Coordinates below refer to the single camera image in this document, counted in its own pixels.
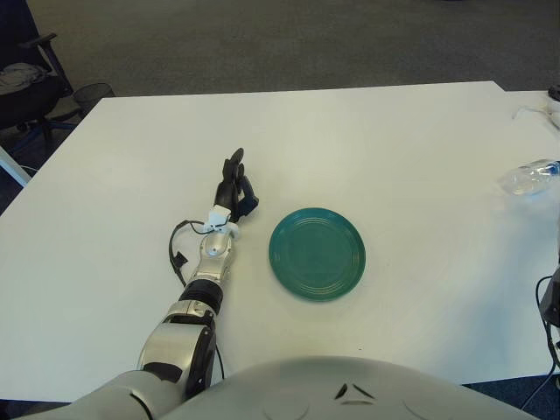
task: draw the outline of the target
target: white table leg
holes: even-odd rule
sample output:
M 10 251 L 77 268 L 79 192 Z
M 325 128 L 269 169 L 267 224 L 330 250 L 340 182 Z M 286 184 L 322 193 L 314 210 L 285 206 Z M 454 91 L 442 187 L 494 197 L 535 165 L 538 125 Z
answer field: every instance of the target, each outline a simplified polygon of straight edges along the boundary
M 26 186 L 32 178 L 2 147 L 0 147 L 0 166 L 2 166 L 21 186 Z

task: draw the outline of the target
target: green plate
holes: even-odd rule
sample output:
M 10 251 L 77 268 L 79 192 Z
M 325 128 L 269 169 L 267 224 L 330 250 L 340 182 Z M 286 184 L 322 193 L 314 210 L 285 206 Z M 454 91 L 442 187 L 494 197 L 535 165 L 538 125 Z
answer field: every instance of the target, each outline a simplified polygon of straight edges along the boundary
M 356 228 L 325 208 L 303 208 L 286 216 L 270 237 L 276 278 L 302 298 L 326 301 L 348 293 L 366 265 Z

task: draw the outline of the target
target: wastebasket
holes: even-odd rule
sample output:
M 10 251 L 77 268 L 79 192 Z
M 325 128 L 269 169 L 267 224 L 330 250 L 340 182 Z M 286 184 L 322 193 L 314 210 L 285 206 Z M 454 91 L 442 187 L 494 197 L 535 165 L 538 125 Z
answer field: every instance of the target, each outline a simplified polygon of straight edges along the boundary
M 107 83 L 94 83 L 81 87 L 73 93 L 73 99 L 80 106 L 82 116 L 89 114 L 102 98 L 114 98 L 115 92 Z

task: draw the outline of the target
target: chair armrest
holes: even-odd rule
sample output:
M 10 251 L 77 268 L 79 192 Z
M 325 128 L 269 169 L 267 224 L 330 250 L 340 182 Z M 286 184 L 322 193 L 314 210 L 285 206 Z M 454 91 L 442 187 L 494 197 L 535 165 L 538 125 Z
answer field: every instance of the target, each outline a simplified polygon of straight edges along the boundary
M 53 47 L 51 46 L 51 40 L 56 38 L 56 33 L 51 32 L 46 35 L 41 35 L 38 38 L 31 39 L 27 42 L 19 44 L 21 48 L 38 48 L 41 47 L 43 52 L 45 53 L 46 57 L 48 58 L 49 62 L 51 63 L 52 68 L 56 72 L 56 74 L 62 79 L 64 84 L 64 96 L 69 96 L 74 90 L 70 81 L 67 78 L 67 75 L 64 73 L 64 68 L 60 64 L 59 58 L 54 53 Z
M 39 35 L 38 38 L 30 39 L 27 42 L 22 42 L 19 46 L 26 49 L 35 48 L 36 46 L 44 46 L 53 38 L 56 38 L 56 33 L 51 32 L 46 35 Z

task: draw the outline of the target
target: gray cloth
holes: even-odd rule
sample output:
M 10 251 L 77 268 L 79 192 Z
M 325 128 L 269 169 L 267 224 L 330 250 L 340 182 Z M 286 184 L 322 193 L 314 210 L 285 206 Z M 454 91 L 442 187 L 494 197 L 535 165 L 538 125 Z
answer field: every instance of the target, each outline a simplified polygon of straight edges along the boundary
M 0 95 L 7 95 L 43 81 L 48 72 L 41 66 L 15 63 L 0 72 Z

